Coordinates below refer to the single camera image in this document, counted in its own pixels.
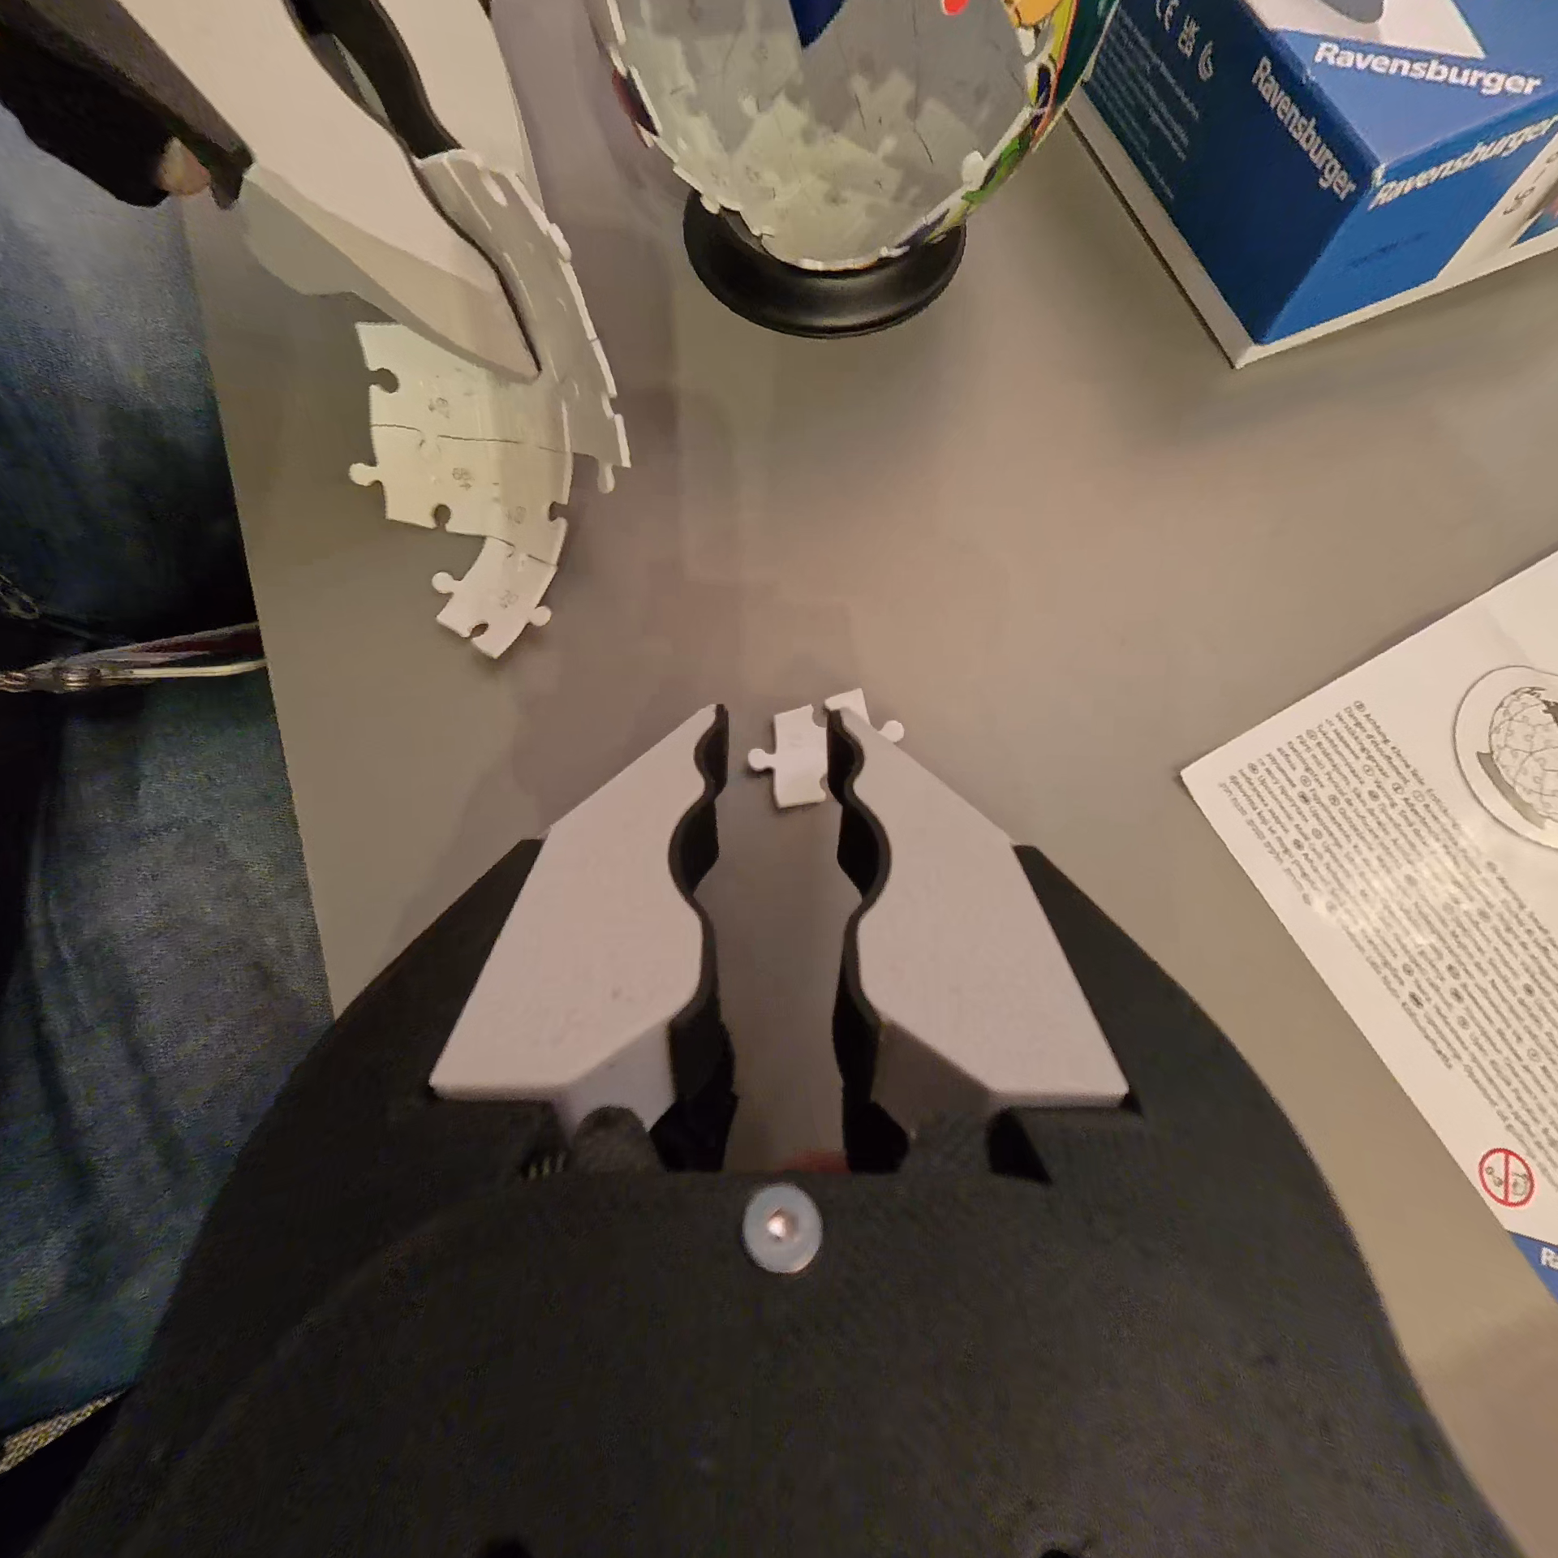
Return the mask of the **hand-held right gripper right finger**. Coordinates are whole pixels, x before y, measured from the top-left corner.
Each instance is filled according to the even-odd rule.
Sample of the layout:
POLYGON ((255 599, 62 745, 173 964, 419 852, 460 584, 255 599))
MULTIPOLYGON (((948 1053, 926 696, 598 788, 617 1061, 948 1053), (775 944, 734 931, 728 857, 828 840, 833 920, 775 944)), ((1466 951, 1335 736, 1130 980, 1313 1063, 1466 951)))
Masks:
POLYGON ((857 711, 828 714, 828 788, 861 896, 833 1004, 848 1145, 1122 1107, 1127 1076, 1016 840, 857 711))

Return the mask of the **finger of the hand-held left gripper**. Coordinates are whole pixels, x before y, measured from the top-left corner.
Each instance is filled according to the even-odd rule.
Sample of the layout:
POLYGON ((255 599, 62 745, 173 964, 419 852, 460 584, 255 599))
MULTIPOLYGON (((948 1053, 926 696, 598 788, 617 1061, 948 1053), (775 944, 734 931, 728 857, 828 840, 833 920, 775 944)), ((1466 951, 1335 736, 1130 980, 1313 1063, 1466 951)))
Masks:
POLYGON ((330 287, 507 375, 539 365, 494 264, 421 185, 413 157, 312 48, 288 3, 160 3, 160 47, 250 154, 241 206, 260 198, 335 254, 330 287))
POLYGON ((296 21, 348 97, 413 155, 466 149, 539 183, 491 3, 297 1, 296 21))

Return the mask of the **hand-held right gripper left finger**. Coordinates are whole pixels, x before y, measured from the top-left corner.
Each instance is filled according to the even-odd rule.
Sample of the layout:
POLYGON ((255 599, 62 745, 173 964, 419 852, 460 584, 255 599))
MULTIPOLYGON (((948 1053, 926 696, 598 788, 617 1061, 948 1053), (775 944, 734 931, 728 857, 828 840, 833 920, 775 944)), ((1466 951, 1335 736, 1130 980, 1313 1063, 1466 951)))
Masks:
POLYGON ((731 719, 695 711, 547 829, 431 1072, 440 1100, 653 1131, 726 1063, 713 925, 731 719))

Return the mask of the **curved puzzle piece strip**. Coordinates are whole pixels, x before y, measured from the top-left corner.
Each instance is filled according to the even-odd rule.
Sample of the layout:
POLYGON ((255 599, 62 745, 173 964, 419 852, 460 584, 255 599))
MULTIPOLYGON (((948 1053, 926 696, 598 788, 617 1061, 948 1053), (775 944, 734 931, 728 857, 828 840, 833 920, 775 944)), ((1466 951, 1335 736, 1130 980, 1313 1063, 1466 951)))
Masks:
POLYGON ((494 263, 539 370, 515 379, 400 321, 358 321, 362 365, 388 384, 366 392, 374 459, 348 474, 380 488, 390 521, 479 538, 461 576, 434 576, 437 620, 499 659, 552 616, 546 597, 567 545, 562 506, 575 459, 594 461, 607 493, 632 454, 562 229, 513 168, 470 151, 418 165, 457 229, 494 263))

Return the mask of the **colourful puzzle ball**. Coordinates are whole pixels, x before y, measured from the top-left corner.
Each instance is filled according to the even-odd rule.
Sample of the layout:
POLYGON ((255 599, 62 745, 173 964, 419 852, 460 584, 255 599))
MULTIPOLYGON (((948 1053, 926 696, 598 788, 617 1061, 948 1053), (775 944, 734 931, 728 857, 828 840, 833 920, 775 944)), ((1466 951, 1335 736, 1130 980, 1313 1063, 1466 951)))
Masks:
POLYGON ((1064 120, 1114 1, 594 1, 638 134, 781 263, 961 227, 1064 120))

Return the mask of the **black ball stand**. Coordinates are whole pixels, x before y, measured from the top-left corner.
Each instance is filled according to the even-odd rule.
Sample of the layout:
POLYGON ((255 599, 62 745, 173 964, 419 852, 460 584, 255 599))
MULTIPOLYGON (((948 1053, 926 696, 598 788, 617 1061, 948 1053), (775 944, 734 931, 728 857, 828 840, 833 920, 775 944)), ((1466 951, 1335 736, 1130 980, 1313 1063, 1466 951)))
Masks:
POLYGON ((695 191, 682 238, 698 280, 724 308, 809 341, 861 339, 917 318, 947 292, 966 251, 966 232, 956 229, 864 267, 804 267, 767 251, 734 212, 711 211, 695 191))

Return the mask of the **blue puzzle box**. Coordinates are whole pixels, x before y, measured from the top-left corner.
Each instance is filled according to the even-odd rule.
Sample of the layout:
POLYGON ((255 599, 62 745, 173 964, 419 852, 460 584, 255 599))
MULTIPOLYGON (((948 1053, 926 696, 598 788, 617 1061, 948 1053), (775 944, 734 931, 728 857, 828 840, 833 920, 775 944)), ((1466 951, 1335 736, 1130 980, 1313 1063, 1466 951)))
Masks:
POLYGON ((1068 118, 1236 368, 1555 251, 1554 1, 1127 1, 1068 118))

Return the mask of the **person's jeans leg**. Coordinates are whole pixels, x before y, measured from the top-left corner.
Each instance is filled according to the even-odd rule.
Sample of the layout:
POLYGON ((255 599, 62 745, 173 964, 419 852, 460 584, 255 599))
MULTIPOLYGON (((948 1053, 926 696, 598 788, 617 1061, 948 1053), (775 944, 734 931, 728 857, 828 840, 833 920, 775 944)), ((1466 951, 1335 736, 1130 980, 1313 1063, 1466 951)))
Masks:
MULTIPOLYGON (((169 204, 4 107, 4 672, 254 623, 169 204)), ((4 691, 2 1421, 125 1392, 332 1019, 267 672, 4 691)))

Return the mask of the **white instruction leaflet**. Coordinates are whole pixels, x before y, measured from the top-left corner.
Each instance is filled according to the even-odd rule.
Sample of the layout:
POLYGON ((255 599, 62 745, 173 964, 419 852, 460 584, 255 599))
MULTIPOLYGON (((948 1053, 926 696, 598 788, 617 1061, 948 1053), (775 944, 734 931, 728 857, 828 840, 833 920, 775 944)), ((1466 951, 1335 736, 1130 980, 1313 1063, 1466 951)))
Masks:
POLYGON ((1557 1293, 1557 555, 1180 780, 1557 1293))

